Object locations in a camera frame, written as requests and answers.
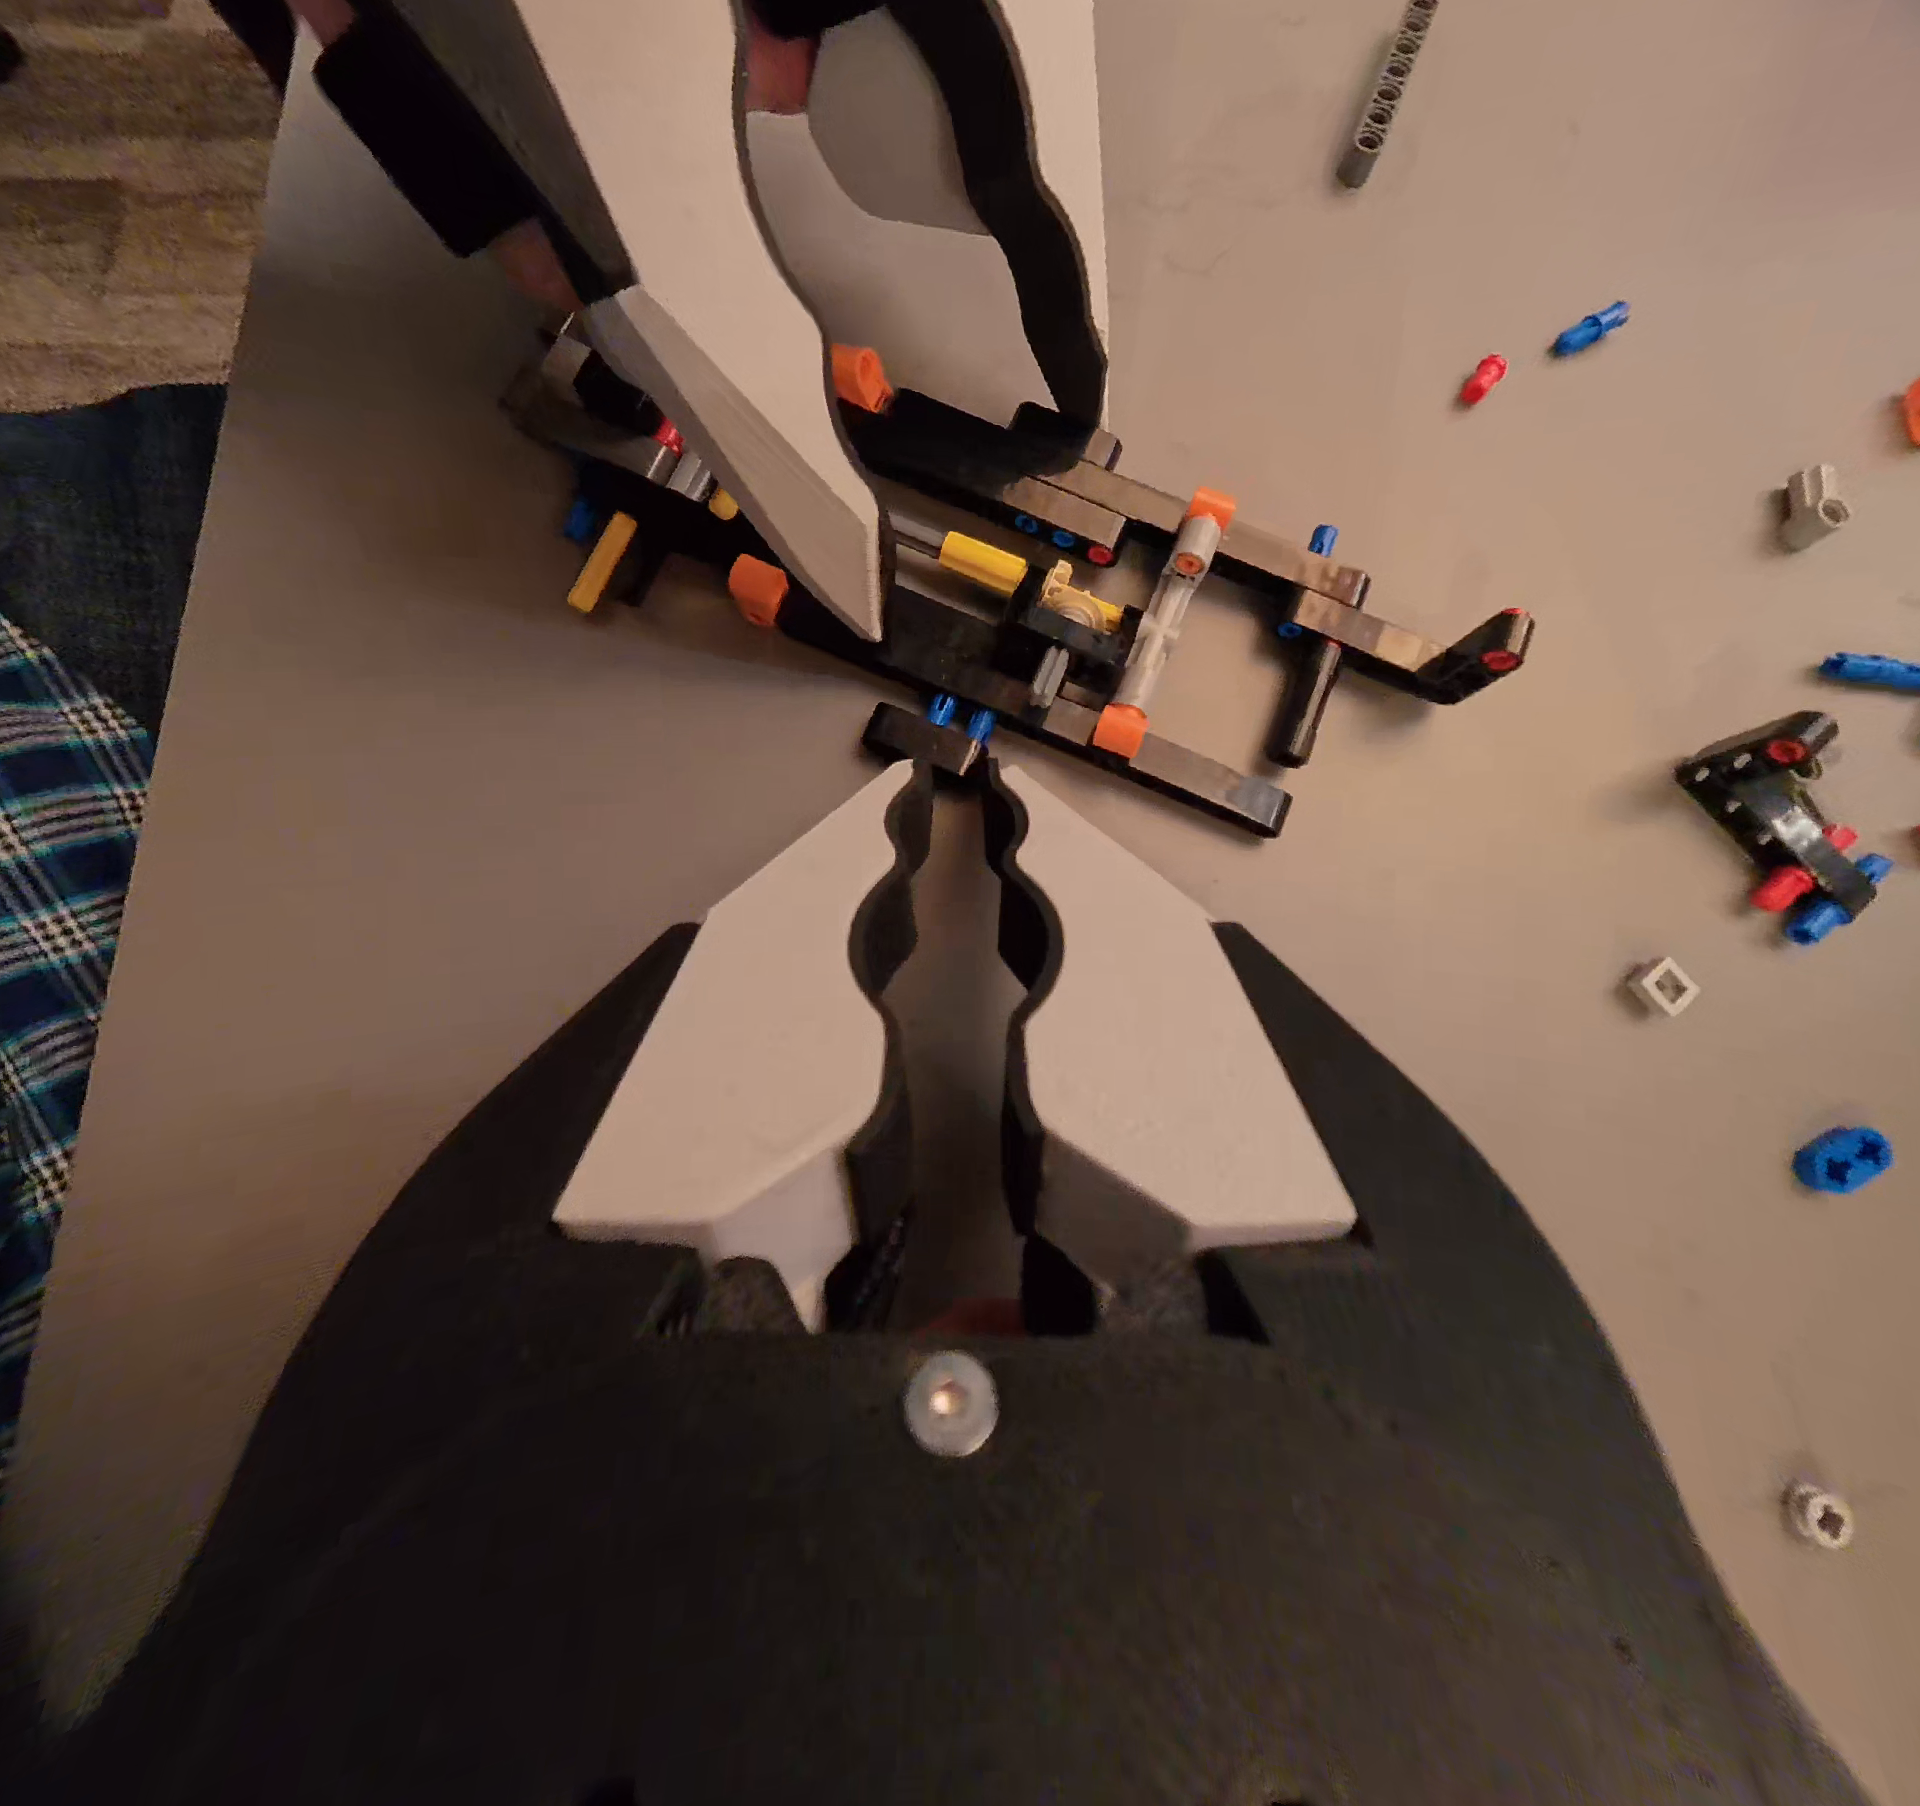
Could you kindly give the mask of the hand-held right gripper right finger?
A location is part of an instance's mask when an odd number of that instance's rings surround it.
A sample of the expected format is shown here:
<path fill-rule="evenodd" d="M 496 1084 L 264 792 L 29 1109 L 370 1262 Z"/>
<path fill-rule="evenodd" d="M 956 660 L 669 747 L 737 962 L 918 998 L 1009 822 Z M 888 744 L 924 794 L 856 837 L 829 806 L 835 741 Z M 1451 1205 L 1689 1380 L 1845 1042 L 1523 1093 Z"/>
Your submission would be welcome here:
<path fill-rule="evenodd" d="M 1332 1162 L 1213 915 L 1023 767 L 983 769 L 1005 1045 L 1003 1189 L 1020 1333 L 1226 1249 L 1351 1243 Z"/>

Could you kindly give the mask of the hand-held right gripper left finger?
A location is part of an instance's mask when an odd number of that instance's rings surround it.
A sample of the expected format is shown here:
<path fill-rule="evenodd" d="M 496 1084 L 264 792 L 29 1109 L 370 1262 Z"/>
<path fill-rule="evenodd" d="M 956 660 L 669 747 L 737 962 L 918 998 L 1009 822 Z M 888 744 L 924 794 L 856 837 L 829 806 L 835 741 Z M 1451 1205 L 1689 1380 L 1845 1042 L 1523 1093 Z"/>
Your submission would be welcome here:
<path fill-rule="evenodd" d="M 560 1194 L 569 1238 L 756 1261 L 803 1327 L 849 1318 L 840 1270 L 914 1193 L 887 993 L 933 819 L 929 769 L 894 763 L 708 912 Z"/>

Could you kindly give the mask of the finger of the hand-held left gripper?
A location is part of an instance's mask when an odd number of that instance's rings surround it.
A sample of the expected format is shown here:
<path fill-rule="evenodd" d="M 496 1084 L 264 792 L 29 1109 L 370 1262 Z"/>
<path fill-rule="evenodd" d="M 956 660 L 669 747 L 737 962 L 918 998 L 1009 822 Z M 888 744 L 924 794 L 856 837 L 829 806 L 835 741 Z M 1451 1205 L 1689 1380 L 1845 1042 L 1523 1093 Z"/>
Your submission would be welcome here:
<path fill-rule="evenodd" d="M 1103 424 L 1110 284 L 1094 0 L 896 0 L 1052 402 Z"/>
<path fill-rule="evenodd" d="M 512 3 L 634 275 L 588 309 L 595 347 L 660 402 L 803 589 L 877 640 L 883 503 L 758 209 L 741 3 Z"/>

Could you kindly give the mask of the short black lego beam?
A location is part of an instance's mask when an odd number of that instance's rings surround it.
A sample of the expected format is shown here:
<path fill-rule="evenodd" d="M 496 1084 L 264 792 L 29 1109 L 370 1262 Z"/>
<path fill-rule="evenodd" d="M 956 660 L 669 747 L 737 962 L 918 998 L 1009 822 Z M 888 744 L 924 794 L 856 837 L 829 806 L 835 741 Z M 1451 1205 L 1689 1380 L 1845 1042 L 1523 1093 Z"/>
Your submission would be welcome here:
<path fill-rule="evenodd" d="M 925 767 L 937 782 L 964 786 L 975 779 L 990 753 L 995 715 L 967 709 L 950 694 L 937 694 L 925 708 L 877 703 L 860 747 L 883 763 Z"/>

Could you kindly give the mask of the black lego chassis model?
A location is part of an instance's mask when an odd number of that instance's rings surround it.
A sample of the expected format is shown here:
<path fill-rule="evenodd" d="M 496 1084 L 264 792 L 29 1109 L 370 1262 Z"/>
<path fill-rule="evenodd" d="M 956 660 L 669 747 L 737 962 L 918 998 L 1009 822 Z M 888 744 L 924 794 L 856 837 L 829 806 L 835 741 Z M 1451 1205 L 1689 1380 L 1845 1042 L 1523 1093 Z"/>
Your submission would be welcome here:
<path fill-rule="evenodd" d="M 835 388 L 864 471 L 983 524 L 892 520 L 883 637 L 858 638 L 770 546 L 657 402 L 562 329 L 503 395 L 508 419 L 579 474 L 567 523 L 585 554 L 569 605 L 638 604 L 669 560 L 713 570 L 747 622 L 892 686 L 950 694 L 1008 730 L 1261 838 L 1290 794 L 1155 730 L 1193 605 L 1217 580 L 1286 631 L 1283 699 L 1263 753 L 1309 763 L 1332 686 L 1364 673 L 1457 706 L 1518 673 L 1534 620 L 1505 610 L 1453 642 L 1368 607 L 1370 577 L 1333 554 L 1235 523 L 1213 488 L 1175 498 L 1117 469 L 1106 433 L 1026 402 L 995 424 L 892 388 L 877 353 L 836 349 Z"/>

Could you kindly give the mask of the grey lego beam with holes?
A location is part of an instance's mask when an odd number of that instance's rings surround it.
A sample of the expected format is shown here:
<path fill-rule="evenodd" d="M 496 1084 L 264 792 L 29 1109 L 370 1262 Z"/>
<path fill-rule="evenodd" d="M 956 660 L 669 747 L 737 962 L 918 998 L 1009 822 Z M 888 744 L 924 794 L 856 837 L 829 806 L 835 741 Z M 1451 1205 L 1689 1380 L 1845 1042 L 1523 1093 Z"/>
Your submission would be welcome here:
<path fill-rule="evenodd" d="M 1412 70 L 1430 40 L 1437 0 L 1407 0 L 1395 29 L 1386 40 L 1380 65 L 1356 108 L 1354 124 L 1333 162 L 1332 178 L 1342 191 L 1364 188 L 1392 137 Z"/>

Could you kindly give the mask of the blue round lego piece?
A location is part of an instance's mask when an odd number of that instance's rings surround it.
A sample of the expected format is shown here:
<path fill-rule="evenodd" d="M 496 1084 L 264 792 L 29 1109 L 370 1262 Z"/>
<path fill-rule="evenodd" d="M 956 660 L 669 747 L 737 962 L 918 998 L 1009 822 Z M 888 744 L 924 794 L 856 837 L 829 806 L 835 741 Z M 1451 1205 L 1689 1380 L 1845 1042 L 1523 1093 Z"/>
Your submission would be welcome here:
<path fill-rule="evenodd" d="M 1797 1183 L 1814 1194 L 1855 1194 L 1893 1167 L 1896 1151 L 1878 1128 L 1834 1125 L 1792 1156 Z"/>

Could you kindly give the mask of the person's dark trousers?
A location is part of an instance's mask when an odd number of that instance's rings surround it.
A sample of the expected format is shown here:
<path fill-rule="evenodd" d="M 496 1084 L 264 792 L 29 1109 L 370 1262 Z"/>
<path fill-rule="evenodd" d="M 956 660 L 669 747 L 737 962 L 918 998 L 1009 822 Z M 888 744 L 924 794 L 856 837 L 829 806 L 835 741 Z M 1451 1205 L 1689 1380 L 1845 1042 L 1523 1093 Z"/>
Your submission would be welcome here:
<path fill-rule="evenodd" d="M 3 614 L 152 738 L 225 408 L 175 383 L 3 419 Z"/>

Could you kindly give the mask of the person's plaid shirt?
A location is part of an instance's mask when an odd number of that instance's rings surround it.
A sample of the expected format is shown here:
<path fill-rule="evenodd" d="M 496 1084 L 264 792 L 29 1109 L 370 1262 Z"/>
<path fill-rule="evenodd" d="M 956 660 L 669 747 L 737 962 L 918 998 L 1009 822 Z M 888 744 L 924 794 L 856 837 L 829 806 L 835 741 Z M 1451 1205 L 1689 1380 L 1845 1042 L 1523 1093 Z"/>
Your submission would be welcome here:
<path fill-rule="evenodd" d="M 147 733 L 3 620 L 3 1465 L 146 815 Z"/>

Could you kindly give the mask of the small black lego bracket assembly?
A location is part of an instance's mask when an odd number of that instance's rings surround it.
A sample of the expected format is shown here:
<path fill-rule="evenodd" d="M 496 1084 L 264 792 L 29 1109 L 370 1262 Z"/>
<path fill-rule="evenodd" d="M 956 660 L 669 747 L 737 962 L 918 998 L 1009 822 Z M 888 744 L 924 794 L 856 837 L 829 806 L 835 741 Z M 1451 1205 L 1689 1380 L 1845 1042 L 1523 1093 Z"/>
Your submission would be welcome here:
<path fill-rule="evenodd" d="M 1814 794 L 1836 744 L 1836 718 L 1802 709 L 1720 738 L 1672 767 L 1674 785 L 1740 850 L 1748 902 L 1794 948 L 1817 948 L 1876 900 L 1893 861 L 1863 850 Z"/>

